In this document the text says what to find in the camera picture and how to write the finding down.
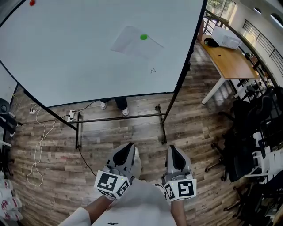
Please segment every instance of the green magnet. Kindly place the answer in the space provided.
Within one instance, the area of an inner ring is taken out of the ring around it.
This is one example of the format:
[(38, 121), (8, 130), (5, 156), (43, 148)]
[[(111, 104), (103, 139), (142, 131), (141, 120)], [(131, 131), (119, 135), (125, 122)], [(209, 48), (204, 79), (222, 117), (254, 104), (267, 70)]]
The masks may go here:
[(142, 35), (140, 36), (140, 39), (141, 39), (141, 40), (146, 40), (146, 39), (147, 39), (147, 34), (142, 34)]

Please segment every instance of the sleeve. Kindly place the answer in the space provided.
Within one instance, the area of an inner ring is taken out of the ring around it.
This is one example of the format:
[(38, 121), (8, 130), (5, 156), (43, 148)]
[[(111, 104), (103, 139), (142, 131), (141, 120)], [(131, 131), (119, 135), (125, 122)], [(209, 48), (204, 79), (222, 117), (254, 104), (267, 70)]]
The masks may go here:
[(84, 208), (78, 208), (59, 226), (91, 226), (88, 212)]

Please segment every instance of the red magnet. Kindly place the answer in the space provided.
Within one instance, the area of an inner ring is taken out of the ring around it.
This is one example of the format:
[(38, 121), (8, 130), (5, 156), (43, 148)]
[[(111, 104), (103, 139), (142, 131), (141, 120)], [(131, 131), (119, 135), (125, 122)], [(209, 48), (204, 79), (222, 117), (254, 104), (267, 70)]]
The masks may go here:
[(30, 1), (30, 6), (33, 6), (35, 4), (35, 0)]

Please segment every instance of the paper sheet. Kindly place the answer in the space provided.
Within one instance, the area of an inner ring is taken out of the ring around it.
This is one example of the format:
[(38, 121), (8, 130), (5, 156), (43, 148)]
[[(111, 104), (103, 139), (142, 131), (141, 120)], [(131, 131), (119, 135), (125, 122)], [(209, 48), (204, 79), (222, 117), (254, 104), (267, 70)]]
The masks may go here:
[(163, 49), (163, 46), (154, 41), (148, 34), (147, 38), (142, 40), (141, 35), (143, 34), (146, 33), (133, 26), (126, 26), (111, 50), (124, 53), (127, 56), (137, 56), (147, 60), (153, 59)]

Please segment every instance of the wooden floor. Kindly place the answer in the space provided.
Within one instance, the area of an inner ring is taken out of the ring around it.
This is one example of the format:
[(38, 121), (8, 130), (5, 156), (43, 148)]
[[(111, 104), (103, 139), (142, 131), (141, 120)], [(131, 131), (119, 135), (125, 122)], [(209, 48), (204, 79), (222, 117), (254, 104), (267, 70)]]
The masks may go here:
[[(175, 144), (191, 158), (197, 179), (197, 197), (185, 202), (188, 225), (238, 225), (239, 221), (232, 218), (234, 211), (224, 212), (223, 208), (237, 200), (233, 186), (239, 186), (243, 181), (221, 181), (223, 166), (204, 173), (205, 167), (217, 162), (219, 158), (217, 151), (211, 148), (211, 143), (219, 140), (221, 134), (231, 126), (227, 119), (218, 116), (218, 112), (229, 109), (233, 101), (232, 89), (228, 83), (225, 82), (207, 104), (201, 103), (219, 78), (209, 57), (196, 44), (191, 58), (191, 71), (188, 72), (165, 123), (167, 144), (161, 144), (159, 117), (85, 123), (80, 125), (82, 155), (96, 172), (102, 169), (113, 148), (131, 141), (140, 151), (143, 167), (141, 179), (153, 181), (165, 172), (167, 147)], [(18, 104), (14, 102), (12, 112), (19, 121), (33, 123), (18, 127), (11, 140), (11, 156), (15, 159), (15, 163), (11, 165), (14, 173), (12, 180), (15, 192), (23, 202), (22, 223), (26, 226), (55, 226), (78, 207), (95, 200), (95, 177), (75, 149), (75, 131), (57, 121), (52, 132), (42, 142), (41, 162), (37, 168), (43, 175), (43, 184), (36, 187), (27, 182), (27, 174), (34, 162), (35, 146), (42, 138), (44, 127), (36, 123), (36, 115), (29, 114), (30, 99), (23, 94), (21, 87), (17, 90), (16, 97)], [(128, 98), (130, 115), (155, 113), (154, 107), (158, 104), (165, 111), (171, 97), (171, 94), (165, 94)], [(70, 109), (81, 109), (87, 105), (88, 103), (67, 105), (52, 110), (64, 116)], [(81, 113), (83, 119), (121, 116), (114, 101), (109, 102), (106, 110), (100, 109), (99, 102), (95, 102)], [(47, 112), (39, 112), (38, 121), (49, 119), (53, 117)], [(44, 123), (46, 131), (52, 128), (53, 122)], [(41, 182), (35, 168), (30, 181), (36, 184)]]

